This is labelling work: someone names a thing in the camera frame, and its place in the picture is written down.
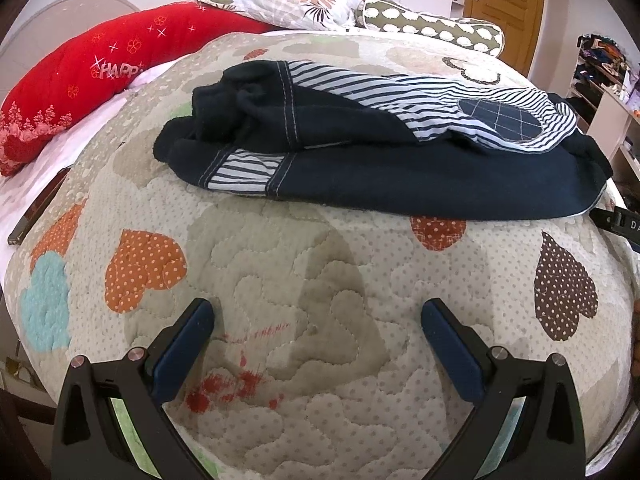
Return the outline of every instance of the quilt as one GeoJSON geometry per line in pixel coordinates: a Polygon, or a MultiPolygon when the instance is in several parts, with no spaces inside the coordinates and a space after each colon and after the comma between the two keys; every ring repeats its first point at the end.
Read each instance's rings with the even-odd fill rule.
{"type": "Polygon", "coordinates": [[[218,478],[421,478],[471,409],[420,329],[439,297],[490,346],[565,355],[593,456],[628,401],[638,280],[626,241],[588,216],[465,222],[231,196],[153,158],[193,89],[244,60],[530,86],[498,59],[422,40],[230,34],[130,100],[8,269],[8,309],[49,393],[76,354],[148,346],[203,297],[214,334],[165,410],[218,478]]]}

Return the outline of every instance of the bed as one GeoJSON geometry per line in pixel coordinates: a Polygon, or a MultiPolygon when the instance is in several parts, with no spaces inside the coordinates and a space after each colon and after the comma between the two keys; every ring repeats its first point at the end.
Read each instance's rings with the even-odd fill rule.
{"type": "MultiPolygon", "coordinates": [[[[626,241],[588,216],[444,221],[188,186],[154,160],[153,142],[190,113],[194,88],[249,59],[530,86],[485,54],[362,30],[230,34],[180,60],[88,142],[8,266],[10,315],[52,397],[74,355],[104,361],[147,346],[203,297],[215,305],[214,336],[165,409],[217,478],[421,478],[470,411],[420,330],[420,307],[440,297],[489,345],[567,357],[588,457],[605,463],[598,452],[619,421],[637,416],[638,274],[626,241]],[[549,264],[586,273],[597,292],[568,338],[536,316],[536,277],[549,264]]],[[[610,186],[600,206],[619,200],[610,186]]]]}

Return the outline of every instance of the striped fabric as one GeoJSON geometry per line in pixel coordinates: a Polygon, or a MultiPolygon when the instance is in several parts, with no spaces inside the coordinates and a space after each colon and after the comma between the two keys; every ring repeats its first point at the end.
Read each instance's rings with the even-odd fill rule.
{"type": "Polygon", "coordinates": [[[207,187],[243,195],[265,195],[267,183],[283,159],[284,156],[235,150],[213,174],[207,187]]]}
{"type": "Polygon", "coordinates": [[[566,104],[556,107],[537,88],[483,88],[429,75],[380,77],[309,61],[287,65],[293,84],[393,113],[420,140],[430,140],[451,130],[490,148],[543,153],[571,135],[577,126],[577,119],[566,104]],[[495,123],[488,124],[492,121],[484,122],[465,113],[460,105],[462,100],[478,100],[484,108],[487,102],[495,104],[497,111],[490,111],[496,117],[495,123]],[[502,113],[502,105],[508,115],[502,113]],[[514,110],[522,111],[519,124],[514,122],[518,120],[514,110]],[[524,128],[531,130],[532,126],[535,135],[524,134],[524,128]]]}

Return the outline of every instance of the folded garment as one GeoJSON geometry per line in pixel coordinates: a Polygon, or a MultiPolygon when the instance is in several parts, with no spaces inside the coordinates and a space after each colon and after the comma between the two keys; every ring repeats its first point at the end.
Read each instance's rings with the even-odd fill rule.
{"type": "Polygon", "coordinates": [[[306,61],[229,68],[154,155],[204,189],[469,220],[580,214],[612,175],[552,94],[306,61]]]}

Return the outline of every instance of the red cushion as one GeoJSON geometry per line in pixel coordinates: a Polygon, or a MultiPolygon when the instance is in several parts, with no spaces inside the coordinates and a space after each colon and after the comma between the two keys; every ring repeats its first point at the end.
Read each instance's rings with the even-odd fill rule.
{"type": "Polygon", "coordinates": [[[122,92],[143,70],[197,52],[230,32],[260,34],[274,28],[234,12],[179,2],[115,18],[72,38],[32,68],[5,99],[0,173],[13,174],[31,162],[52,136],[122,92]]]}

